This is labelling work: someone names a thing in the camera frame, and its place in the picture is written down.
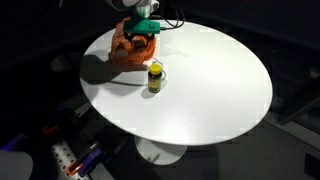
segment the white round table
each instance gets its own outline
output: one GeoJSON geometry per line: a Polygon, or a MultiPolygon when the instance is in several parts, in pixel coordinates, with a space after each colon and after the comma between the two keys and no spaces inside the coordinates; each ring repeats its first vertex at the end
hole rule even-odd
{"type": "Polygon", "coordinates": [[[187,146],[233,139],[267,113],[270,77],[257,56],[232,37],[188,22],[161,32],[154,57],[167,76],[162,90],[152,94],[146,87],[147,70],[111,73],[107,61],[114,31],[88,48],[80,81],[98,112],[136,135],[137,149],[148,161],[170,164],[187,146]]]}

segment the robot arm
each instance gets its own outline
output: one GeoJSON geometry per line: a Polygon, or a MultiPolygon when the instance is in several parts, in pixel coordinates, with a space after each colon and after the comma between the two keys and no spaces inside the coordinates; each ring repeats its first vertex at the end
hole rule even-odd
{"type": "Polygon", "coordinates": [[[156,0],[105,0],[118,11],[125,11],[135,6],[136,14],[141,18],[148,18],[152,12],[159,8],[156,0]]]}
{"type": "Polygon", "coordinates": [[[107,3],[118,11],[124,11],[140,2],[140,0],[106,0],[107,3]]]}

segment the jar label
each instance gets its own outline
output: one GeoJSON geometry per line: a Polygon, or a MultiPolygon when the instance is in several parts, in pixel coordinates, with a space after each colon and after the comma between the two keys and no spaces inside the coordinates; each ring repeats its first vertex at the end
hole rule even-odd
{"type": "Polygon", "coordinates": [[[161,88],[161,79],[149,78],[148,89],[152,93],[159,92],[161,88]]]}

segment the orange object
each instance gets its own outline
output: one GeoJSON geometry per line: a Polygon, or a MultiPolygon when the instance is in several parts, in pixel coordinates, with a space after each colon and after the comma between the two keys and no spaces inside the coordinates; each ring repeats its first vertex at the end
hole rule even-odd
{"type": "Polygon", "coordinates": [[[73,166],[75,162],[71,163],[68,167],[67,167],[67,174],[69,176],[73,176],[75,173],[77,173],[79,171],[79,169],[82,167],[83,164],[80,164],[78,167],[74,168],[72,171],[70,171],[70,168],[73,166]]]}
{"type": "Polygon", "coordinates": [[[123,25],[127,20],[130,20],[130,17],[117,24],[112,37],[111,53],[109,54],[112,64],[142,64],[144,61],[150,60],[154,54],[156,38],[147,43],[144,36],[136,35],[132,44],[125,39],[123,25]],[[135,44],[148,45],[141,48],[135,47],[135,44]]]}
{"type": "Polygon", "coordinates": [[[55,132],[57,132],[58,130],[59,130],[59,126],[58,125],[55,125],[55,126],[51,127],[50,129],[48,129],[48,127],[46,126],[46,127],[43,128],[43,133],[45,135],[52,135],[55,132]]]}

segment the dark floor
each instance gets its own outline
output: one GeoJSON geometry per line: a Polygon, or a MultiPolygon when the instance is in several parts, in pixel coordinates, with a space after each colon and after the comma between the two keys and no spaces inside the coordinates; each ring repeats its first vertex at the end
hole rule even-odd
{"type": "Polygon", "coordinates": [[[147,162],[132,144],[112,172],[121,180],[312,180],[304,173],[305,153],[320,157],[318,150],[262,121],[227,143],[189,147],[182,159],[168,166],[147,162]]]}

